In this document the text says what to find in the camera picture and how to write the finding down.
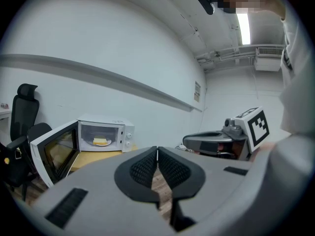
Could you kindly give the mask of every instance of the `ceiling light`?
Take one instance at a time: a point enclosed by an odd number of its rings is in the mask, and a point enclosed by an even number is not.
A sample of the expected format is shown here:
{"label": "ceiling light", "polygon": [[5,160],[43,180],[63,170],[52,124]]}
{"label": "ceiling light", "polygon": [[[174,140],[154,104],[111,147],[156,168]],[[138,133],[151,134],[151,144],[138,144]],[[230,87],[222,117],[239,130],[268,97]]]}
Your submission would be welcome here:
{"label": "ceiling light", "polygon": [[250,23],[248,21],[247,14],[237,14],[238,22],[241,28],[242,34],[242,43],[243,45],[251,44],[251,32],[250,32]]}

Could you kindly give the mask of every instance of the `wooden table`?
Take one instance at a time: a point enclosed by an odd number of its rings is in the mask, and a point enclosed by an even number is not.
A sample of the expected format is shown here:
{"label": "wooden table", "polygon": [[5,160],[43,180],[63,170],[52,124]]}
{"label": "wooden table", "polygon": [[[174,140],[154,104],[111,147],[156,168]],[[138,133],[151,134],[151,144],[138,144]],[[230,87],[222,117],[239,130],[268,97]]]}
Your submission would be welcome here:
{"label": "wooden table", "polygon": [[[133,145],[131,150],[137,150],[137,146]],[[81,167],[93,163],[98,160],[110,158],[113,156],[123,154],[121,151],[111,151],[111,152],[90,152],[90,151],[82,151],[79,153],[77,158],[75,159],[70,171],[77,171]]]}

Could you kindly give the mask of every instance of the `microwave door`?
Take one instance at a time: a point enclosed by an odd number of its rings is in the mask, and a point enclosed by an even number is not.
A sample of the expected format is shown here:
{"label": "microwave door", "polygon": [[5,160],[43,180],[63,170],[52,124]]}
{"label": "microwave door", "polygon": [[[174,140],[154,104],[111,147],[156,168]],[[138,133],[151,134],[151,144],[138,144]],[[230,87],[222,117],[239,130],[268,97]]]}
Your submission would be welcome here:
{"label": "microwave door", "polygon": [[31,142],[34,165],[48,187],[65,178],[79,154],[78,121],[70,121]]}

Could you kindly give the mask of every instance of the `microwave window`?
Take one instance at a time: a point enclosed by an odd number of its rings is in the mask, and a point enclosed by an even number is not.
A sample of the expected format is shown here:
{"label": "microwave window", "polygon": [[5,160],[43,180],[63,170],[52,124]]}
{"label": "microwave window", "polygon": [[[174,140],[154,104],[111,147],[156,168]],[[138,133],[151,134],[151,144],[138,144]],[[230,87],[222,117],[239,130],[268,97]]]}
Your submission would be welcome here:
{"label": "microwave window", "polygon": [[63,133],[45,146],[48,162],[55,166],[56,172],[61,168],[73,149],[72,131]]}

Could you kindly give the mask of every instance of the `wooden floor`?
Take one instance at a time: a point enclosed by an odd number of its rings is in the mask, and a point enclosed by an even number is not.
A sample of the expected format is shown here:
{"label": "wooden floor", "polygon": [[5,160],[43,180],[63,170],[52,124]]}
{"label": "wooden floor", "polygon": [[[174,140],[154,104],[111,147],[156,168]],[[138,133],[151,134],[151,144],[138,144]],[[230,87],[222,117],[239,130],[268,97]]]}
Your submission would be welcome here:
{"label": "wooden floor", "polygon": [[[41,178],[34,179],[32,183],[37,185],[42,190],[47,190],[47,186],[45,185]],[[160,197],[159,213],[166,221],[169,222],[172,208],[172,191],[167,185],[159,169],[157,169],[157,171],[154,174],[152,190],[158,192]],[[22,199],[22,186],[20,186],[19,188],[15,188],[14,192],[12,191],[10,192],[15,198],[20,200]],[[41,193],[39,193],[38,191],[29,186],[27,189],[26,203],[31,206],[40,195]]]}

